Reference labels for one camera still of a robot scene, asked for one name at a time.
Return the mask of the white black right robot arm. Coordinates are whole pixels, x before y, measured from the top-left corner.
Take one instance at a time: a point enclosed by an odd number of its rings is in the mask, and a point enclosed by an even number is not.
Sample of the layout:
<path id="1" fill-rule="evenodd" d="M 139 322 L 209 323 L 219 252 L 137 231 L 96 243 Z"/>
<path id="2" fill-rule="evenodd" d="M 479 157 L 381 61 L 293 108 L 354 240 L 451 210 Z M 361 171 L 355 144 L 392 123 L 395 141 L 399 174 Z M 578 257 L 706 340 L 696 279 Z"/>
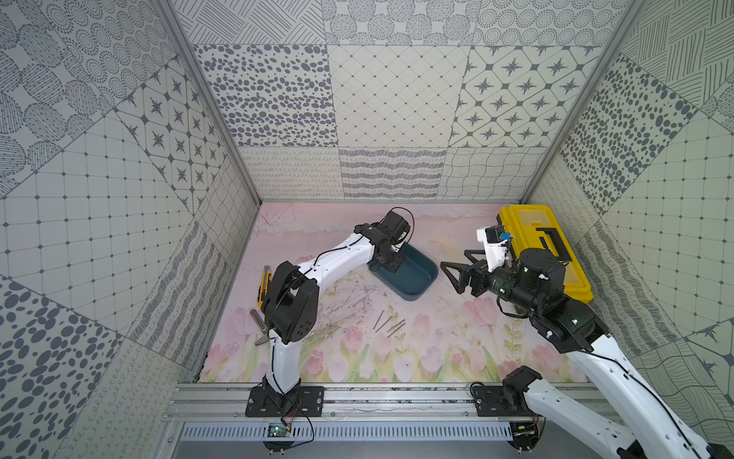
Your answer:
<path id="1" fill-rule="evenodd" d="M 564 292 L 565 268 L 545 249 L 527 249 L 506 267 L 503 246 L 485 258 L 467 250 L 468 263 L 443 262 L 458 293 L 518 308 L 538 334 L 566 356 L 615 409 L 617 424 L 566 396 L 537 371 L 522 365 L 503 381 L 505 403 L 544 417 L 603 458 L 730 458 L 724 445 L 710 443 L 690 428 L 626 358 L 592 308 Z"/>

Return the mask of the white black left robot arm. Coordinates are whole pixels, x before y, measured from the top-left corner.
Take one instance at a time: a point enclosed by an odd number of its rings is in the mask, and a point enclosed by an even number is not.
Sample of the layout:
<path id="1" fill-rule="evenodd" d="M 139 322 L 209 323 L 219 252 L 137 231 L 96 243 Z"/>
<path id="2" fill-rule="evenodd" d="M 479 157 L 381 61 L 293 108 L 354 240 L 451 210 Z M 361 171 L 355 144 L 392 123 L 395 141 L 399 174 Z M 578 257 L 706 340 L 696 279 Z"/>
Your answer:
<path id="1" fill-rule="evenodd" d="M 297 404 L 301 342 L 315 327 L 321 295 L 361 266 L 395 273 L 403 264 L 415 219 L 405 219 L 402 210 L 392 208 L 377 222 L 355 226 L 343 242 L 309 261 L 276 267 L 261 305 L 270 350 L 262 386 L 281 409 Z"/>

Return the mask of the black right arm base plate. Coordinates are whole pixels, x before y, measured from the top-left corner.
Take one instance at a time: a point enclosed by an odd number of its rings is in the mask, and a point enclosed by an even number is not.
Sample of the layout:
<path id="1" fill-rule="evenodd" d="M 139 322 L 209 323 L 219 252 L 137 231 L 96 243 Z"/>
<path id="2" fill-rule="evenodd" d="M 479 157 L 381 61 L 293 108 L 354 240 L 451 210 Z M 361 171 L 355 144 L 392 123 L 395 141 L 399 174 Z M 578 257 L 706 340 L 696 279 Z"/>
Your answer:
<path id="1" fill-rule="evenodd" d="M 482 382 L 474 382 L 469 387 L 469 393 L 480 418 L 514 415 L 514 411 L 506 404 L 502 386 L 486 386 Z"/>

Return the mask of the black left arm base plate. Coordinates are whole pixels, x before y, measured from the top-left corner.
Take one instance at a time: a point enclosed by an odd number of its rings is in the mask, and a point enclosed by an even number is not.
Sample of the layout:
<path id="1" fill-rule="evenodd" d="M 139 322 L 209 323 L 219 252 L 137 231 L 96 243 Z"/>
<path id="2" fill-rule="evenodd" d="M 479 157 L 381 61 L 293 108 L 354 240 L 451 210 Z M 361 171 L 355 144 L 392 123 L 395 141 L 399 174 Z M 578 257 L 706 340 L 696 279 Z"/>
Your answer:
<path id="1" fill-rule="evenodd" d="M 323 386 L 296 386 L 283 395 L 273 386 L 258 384 L 250 390 L 246 416 L 248 418 L 320 417 L 324 392 Z"/>

